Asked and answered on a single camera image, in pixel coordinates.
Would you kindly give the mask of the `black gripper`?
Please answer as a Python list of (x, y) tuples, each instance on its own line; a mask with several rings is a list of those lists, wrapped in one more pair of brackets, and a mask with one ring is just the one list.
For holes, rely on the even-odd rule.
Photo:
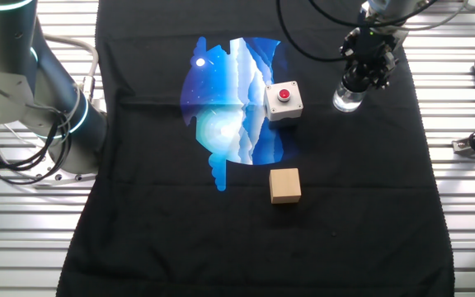
[(405, 31), (356, 27), (344, 38), (339, 49), (346, 61), (344, 72), (354, 65), (363, 64), (374, 71), (374, 86), (386, 88), (398, 63), (397, 49), (406, 37)]

